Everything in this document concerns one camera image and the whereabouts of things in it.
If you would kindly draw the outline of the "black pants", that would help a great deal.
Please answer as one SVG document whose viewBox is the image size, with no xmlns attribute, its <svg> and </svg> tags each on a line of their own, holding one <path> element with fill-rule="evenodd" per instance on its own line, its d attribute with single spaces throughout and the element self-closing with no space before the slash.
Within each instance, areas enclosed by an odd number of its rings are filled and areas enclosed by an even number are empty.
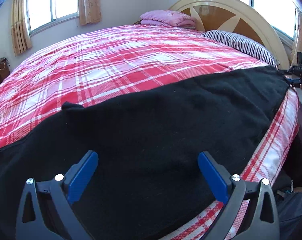
<svg viewBox="0 0 302 240">
<path fill-rule="evenodd" d="M 89 150 L 98 167 L 74 211 L 95 239 L 158 239 L 214 200 L 197 158 L 241 173 L 289 83 L 275 68 L 207 74 L 94 106 L 65 103 L 0 148 L 0 239 L 14 239 L 24 183 L 66 172 Z"/>
</svg>

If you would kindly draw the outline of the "striped pillow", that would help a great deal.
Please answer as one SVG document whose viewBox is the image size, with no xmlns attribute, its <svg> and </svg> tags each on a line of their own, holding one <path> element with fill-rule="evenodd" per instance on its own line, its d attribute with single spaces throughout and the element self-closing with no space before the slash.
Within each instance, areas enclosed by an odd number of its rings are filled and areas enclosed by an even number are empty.
<svg viewBox="0 0 302 240">
<path fill-rule="evenodd" d="M 209 30 L 202 33 L 201 36 L 223 43 L 235 50 L 278 68 L 279 62 L 272 53 L 266 47 L 251 38 L 222 30 Z"/>
</svg>

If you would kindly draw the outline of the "headboard side window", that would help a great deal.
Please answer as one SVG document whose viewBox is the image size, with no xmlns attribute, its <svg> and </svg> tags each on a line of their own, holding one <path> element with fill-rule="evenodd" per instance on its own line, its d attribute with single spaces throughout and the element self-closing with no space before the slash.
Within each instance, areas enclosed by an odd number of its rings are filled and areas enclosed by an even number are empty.
<svg viewBox="0 0 302 240">
<path fill-rule="evenodd" d="M 294 38 L 296 9 L 291 0 L 253 0 L 253 8 L 276 30 Z"/>
</svg>

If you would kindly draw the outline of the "cream wooden headboard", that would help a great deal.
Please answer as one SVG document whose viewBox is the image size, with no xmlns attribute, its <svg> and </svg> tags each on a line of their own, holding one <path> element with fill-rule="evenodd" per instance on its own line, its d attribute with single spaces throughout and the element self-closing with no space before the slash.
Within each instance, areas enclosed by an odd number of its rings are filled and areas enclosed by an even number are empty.
<svg viewBox="0 0 302 240">
<path fill-rule="evenodd" d="M 194 17 L 197 31 L 222 30 L 251 38 L 270 51 L 280 69 L 290 67 L 274 28 L 252 7 L 239 0 L 179 0 L 169 10 Z"/>
</svg>

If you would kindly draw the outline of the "folded pink quilt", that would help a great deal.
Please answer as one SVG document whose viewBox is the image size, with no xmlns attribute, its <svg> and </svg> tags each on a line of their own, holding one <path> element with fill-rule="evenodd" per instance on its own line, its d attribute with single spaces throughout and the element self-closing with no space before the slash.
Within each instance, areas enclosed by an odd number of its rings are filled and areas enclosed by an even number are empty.
<svg viewBox="0 0 302 240">
<path fill-rule="evenodd" d="M 140 16 L 141 24 L 195 29 L 196 19 L 178 11 L 153 10 Z"/>
</svg>

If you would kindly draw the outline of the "red white plaid bed sheet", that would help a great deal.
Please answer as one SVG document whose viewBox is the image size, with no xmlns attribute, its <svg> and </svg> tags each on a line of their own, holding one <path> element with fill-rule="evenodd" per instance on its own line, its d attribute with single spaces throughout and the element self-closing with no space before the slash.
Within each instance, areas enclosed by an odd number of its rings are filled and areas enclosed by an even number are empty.
<svg viewBox="0 0 302 240">
<path fill-rule="evenodd" d="M 0 147 L 61 109 L 265 62 L 182 28 L 128 25 L 78 35 L 23 61 L 0 85 Z"/>
</svg>

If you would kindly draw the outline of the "left beige curtain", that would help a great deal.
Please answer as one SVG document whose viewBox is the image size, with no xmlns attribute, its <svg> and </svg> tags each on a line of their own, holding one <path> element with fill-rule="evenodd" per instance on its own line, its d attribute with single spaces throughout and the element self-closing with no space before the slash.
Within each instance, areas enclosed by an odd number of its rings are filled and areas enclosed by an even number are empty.
<svg viewBox="0 0 302 240">
<path fill-rule="evenodd" d="M 32 47 L 27 23 L 26 0 L 12 0 L 11 40 L 15 56 Z"/>
</svg>

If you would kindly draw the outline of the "beige curtain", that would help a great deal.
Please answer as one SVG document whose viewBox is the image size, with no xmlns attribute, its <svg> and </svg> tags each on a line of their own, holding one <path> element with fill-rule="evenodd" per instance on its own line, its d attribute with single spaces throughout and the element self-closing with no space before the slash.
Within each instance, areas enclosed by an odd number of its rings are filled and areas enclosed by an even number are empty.
<svg viewBox="0 0 302 240">
<path fill-rule="evenodd" d="M 15 56 L 32 47 L 27 23 L 26 0 L 12 0 L 11 40 Z"/>
<path fill-rule="evenodd" d="M 100 0 L 78 0 L 78 16 L 80 25 L 101 22 Z"/>
</svg>

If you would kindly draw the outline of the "right beige curtain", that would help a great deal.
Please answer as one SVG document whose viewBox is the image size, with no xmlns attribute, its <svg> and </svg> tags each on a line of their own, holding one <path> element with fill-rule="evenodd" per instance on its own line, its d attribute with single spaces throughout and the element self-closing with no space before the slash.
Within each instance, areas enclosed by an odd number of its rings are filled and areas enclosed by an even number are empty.
<svg viewBox="0 0 302 240">
<path fill-rule="evenodd" d="M 101 22 L 100 0 L 78 0 L 78 16 L 80 25 Z"/>
</svg>

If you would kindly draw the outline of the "far window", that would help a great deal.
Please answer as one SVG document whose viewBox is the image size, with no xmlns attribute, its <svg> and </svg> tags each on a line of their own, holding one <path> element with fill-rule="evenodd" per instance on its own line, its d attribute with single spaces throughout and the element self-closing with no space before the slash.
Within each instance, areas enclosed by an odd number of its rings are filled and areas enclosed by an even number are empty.
<svg viewBox="0 0 302 240">
<path fill-rule="evenodd" d="M 78 16 L 78 0 L 26 0 L 30 35 Z"/>
</svg>

